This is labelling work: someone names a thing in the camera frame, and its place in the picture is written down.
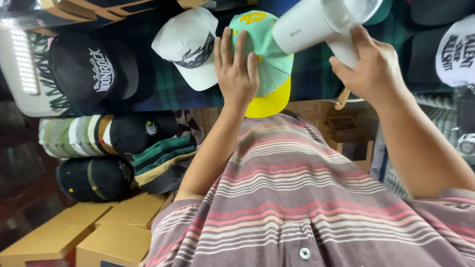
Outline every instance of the mint green cap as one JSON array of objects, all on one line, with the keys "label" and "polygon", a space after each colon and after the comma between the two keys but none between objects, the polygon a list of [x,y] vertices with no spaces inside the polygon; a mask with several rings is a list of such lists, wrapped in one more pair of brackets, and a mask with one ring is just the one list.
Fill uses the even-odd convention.
[{"label": "mint green cap", "polygon": [[[253,10],[234,16],[229,24],[232,53],[234,54],[239,33],[241,30],[246,30],[246,59],[252,51],[257,55],[260,85],[256,97],[266,97],[279,89],[284,83],[289,84],[286,81],[292,72],[294,57],[284,53],[272,37],[272,29],[277,20],[278,18],[270,13]],[[290,86],[287,87],[285,90],[290,95]],[[288,102],[288,96],[286,98],[286,100],[280,100],[285,101],[285,105]]]}]

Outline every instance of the person's right hand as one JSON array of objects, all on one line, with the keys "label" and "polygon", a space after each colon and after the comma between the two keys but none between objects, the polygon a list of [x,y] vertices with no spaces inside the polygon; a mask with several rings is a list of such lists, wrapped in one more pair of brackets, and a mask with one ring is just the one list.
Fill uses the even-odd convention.
[{"label": "person's right hand", "polygon": [[397,106],[412,98],[404,84],[398,55],[392,45],[372,39],[363,26],[351,31],[361,60],[352,70],[336,57],[330,58],[333,72],[355,95],[377,111]]}]

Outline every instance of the person's left hand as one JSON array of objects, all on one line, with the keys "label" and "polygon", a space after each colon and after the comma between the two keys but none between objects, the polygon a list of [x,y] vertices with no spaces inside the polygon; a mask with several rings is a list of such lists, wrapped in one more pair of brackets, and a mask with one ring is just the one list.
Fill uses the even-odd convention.
[{"label": "person's left hand", "polygon": [[244,67],[244,46],[246,31],[239,34],[232,59],[230,45],[231,29],[226,27],[223,38],[217,37],[214,43],[214,60],[218,84],[224,97],[224,104],[247,109],[259,88],[257,57],[251,52],[247,58],[247,71]]}]

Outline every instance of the black and white cap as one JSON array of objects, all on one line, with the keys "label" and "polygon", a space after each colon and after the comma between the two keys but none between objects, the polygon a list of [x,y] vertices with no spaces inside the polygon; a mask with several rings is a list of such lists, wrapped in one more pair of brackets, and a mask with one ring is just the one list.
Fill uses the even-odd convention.
[{"label": "black and white cap", "polygon": [[77,105],[127,99],[138,87],[132,51],[121,42],[89,34],[61,34],[51,43],[49,67],[58,90]]},{"label": "black and white cap", "polygon": [[187,10],[160,29],[152,48],[175,64],[191,88],[206,90],[218,83],[213,55],[217,26],[218,19],[209,10]]},{"label": "black and white cap", "polygon": [[448,27],[417,33],[408,81],[451,87],[475,83],[475,14]]}]

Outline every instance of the black cap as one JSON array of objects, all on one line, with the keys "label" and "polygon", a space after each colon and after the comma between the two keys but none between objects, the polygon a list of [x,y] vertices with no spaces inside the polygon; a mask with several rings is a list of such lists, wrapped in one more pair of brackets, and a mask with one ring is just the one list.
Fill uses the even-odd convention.
[{"label": "black cap", "polygon": [[418,32],[412,40],[411,60],[407,80],[418,84],[440,84],[436,71],[436,56],[440,41],[450,26]]},{"label": "black cap", "polygon": [[117,153],[137,154],[178,132],[173,111],[114,115],[110,126],[111,145]]},{"label": "black cap", "polygon": [[51,43],[48,64],[58,90],[77,105],[94,105],[106,97],[127,99],[137,91],[135,56],[118,41],[61,34]]},{"label": "black cap", "polygon": [[131,189],[130,163],[118,156],[75,158],[56,168],[61,189],[79,202],[107,202],[126,197]]},{"label": "black cap", "polygon": [[454,23],[475,13],[474,0],[412,0],[411,17],[420,25]]}]

